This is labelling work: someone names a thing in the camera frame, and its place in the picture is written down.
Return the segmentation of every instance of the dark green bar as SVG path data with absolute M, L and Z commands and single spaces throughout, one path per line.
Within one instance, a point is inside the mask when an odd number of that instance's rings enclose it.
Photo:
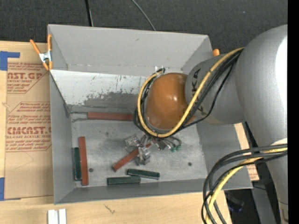
M 138 176 L 107 178 L 108 185 L 134 184 L 134 183 L 140 183 L 140 181 L 141 181 L 141 178 Z
M 75 180 L 82 180 L 80 150 L 78 147 L 74 148 L 74 178 Z
M 131 176 L 139 176 L 139 177 L 143 177 L 143 178 L 150 178 L 150 179 L 156 179 L 156 180 L 158 180 L 160 178 L 160 173 L 146 171 L 146 170 L 133 169 L 133 168 L 129 168 L 127 171 L 127 174 L 131 175 Z

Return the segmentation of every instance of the blue tape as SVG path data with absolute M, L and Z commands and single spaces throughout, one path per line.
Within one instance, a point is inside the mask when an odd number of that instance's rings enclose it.
M 4 201 L 4 177 L 0 178 L 0 201 Z
M 0 70 L 7 70 L 8 58 L 20 58 L 19 52 L 0 51 Z

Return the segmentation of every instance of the cable bundle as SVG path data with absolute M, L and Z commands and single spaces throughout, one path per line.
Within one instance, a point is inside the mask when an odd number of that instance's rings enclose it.
M 239 150 L 230 153 L 221 158 L 212 168 L 208 174 L 203 187 L 203 205 L 201 208 L 201 217 L 205 224 L 209 224 L 210 220 L 213 224 L 216 224 L 215 219 L 212 216 L 211 209 L 214 206 L 215 210 L 222 223 L 226 224 L 221 212 L 216 203 L 216 197 L 225 183 L 243 166 L 258 164 L 261 162 L 271 161 L 287 155 L 287 144 L 273 145 L 267 147 L 255 147 L 244 150 Z M 213 175 L 218 169 L 236 161 L 242 161 L 238 165 L 230 168 L 224 172 L 215 182 L 213 182 Z M 209 185 L 210 191 L 207 194 L 207 187 Z
M 133 121 L 137 127 L 139 127 L 143 132 L 145 132 L 149 136 L 159 137 L 159 138 L 167 138 L 171 135 L 176 134 L 177 132 L 191 126 L 195 125 L 201 121 L 203 121 L 205 118 L 207 118 L 215 105 L 216 99 L 218 97 L 218 94 L 220 93 L 221 89 L 223 88 L 226 80 L 228 79 L 231 70 L 233 68 L 233 65 L 236 63 L 238 57 L 240 56 L 243 48 L 239 48 L 236 50 L 233 50 L 229 53 L 227 53 L 225 56 L 223 56 L 219 61 L 217 61 L 212 68 L 208 71 L 208 73 L 205 75 L 201 83 L 199 84 L 192 100 L 190 101 L 185 113 L 183 114 L 181 120 L 177 123 L 177 125 L 170 131 L 166 133 L 157 133 L 150 129 L 144 122 L 144 104 L 145 99 L 148 95 L 150 85 L 155 80 L 155 78 L 165 72 L 165 69 L 160 69 L 153 75 L 151 75 L 145 83 L 142 85 L 138 101 L 137 101 L 137 109 L 134 113 Z M 218 91 L 215 94 L 213 103 L 210 107 L 209 112 L 204 118 L 201 118 L 197 121 L 194 121 L 190 124 L 188 122 L 192 118 L 192 116 L 197 111 L 198 107 L 202 104 L 204 98 L 207 96 L 208 92 L 211 90 L 212 86 L 215 84 L 215 82 L 218 80 L 218 78 L 223 74 L 224 71 L 226 71 L 229 68 L 228 73 L 226 74 L 225 78 L 223 79 Z

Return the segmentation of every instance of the white plastic piece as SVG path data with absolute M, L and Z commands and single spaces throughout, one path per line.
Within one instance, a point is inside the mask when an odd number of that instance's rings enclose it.
M 48 210 L 48 224 L 66 224 L 66 209 Z

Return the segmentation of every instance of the black floor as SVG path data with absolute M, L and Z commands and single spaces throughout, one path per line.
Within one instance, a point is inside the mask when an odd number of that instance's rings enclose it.
M 131 0 L 89 0 L 94 26 L 151 30 Z M 221 53 L 246 46 L 260 33 L 288 22 L 288 0 L 135 0 L 158 31 L 209 35 Z M 88 26 L 85 0 L 0 0 L 0 40 L 45 42 L 47 24 Z M 234 224 L 255 224 L 249 190 Z

